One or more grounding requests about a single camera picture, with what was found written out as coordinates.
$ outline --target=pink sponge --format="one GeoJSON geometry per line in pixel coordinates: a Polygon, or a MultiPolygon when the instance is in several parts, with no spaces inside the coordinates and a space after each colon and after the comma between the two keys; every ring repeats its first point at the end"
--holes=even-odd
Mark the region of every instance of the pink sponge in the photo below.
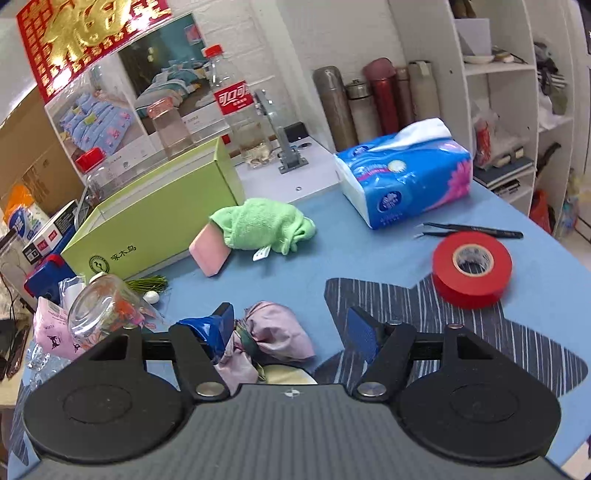
{"type": "Polygon", "coordinates": [[[214,223],[208,223],[189,246],[189,253],[206,277],[218,273],[230,255],[230,248],[223,241],[222,231],[214,223]]]}

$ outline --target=pink cloth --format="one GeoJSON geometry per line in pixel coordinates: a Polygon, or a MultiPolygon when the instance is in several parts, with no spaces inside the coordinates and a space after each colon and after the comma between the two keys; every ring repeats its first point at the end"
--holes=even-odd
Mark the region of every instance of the pink cloth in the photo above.
{"type": "MultiPolygon", "coordinates": [[[[314,356],[310,338],[287,307],[260,301],[246,309],[240,326],[256,342],[263,353],[281,361],[301,361],[314,356]]],[[[256,383],[258,372],[251,357],[246,353],[240,334],[234,330],[226,350],[215,366],[224,382],[234,395],[238,385],[256,383]]]]}

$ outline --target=red thermos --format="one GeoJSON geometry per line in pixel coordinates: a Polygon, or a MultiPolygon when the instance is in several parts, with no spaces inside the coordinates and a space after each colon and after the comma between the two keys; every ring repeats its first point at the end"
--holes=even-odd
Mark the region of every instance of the red thermos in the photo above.
{"type": "Polygon", "coordinates": [[[363,67],[363,75],[374,93],[382,135],[398,132],[400,130],[396,108],[398,85],[396,69],[392,62],[385,58],[374,60],[363,67]]]}

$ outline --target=printed logo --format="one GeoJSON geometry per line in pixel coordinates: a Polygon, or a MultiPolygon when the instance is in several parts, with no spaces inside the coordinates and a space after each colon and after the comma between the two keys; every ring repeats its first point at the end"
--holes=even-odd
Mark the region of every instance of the printed logo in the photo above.
{"type": "Polygon", "coordinates": [[[402,193],[400,192],[390,192],[382,197],[380,203],[378,205],[378,210],[380,212],[387,212],[388,210],[392,210],[396,205],[398,205],[402,201],[402,193]]]}
{"type": "Polygon", "coordinates": [[[94,273],[109,273],[109,263],[100,255],[95,255],[94,257],[91,257],[88,261],[88,265],[94,273]]]}
{"type": "Polygon", "coordinates": [[[401,173],[406,170],[406,163],[402,160],[392,160],[388,164],[388,170],[393,171],[394,173],[401,173]]]}
{"type": "Polygon", "coordinates": [[[300,394],[300,391],[296,390],[295,388],[290,388],[288,391],[283,392],[283,394],[286,397],[296,398],[300,394]]]}
{"type": "Polygon", "coordinates": [[[367,152],[369,147],[367,145],[360,145],[353,150],[353,156],[361,155],[363,152],[367,152]]]}
{"type": "Polygon", "coordinates": [[[216,98],[223,115],[237,112],[254,103],[248,85],[244,81],[218,90],[213,96],[216,98]]]}

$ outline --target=red bottle cap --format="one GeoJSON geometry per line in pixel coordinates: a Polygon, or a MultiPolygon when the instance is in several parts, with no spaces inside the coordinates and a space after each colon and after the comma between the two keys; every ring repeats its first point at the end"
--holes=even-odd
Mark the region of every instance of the red bottle cap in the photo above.
{"type": "Polygon", "coordinates": [[[222,46],[218,43],[212,45],[211,47],[204,48],[202,51],[203,55],[207,59],[211,59],[213,57],[217,57],[223,53],[222,46]]]}
{"type": "Polygon", "coordinates": [[[84,155],[76,159],[76,165],[82,173],[92,170],[105,159],[105,154],[99,147],[91,148],[84,155]]]}

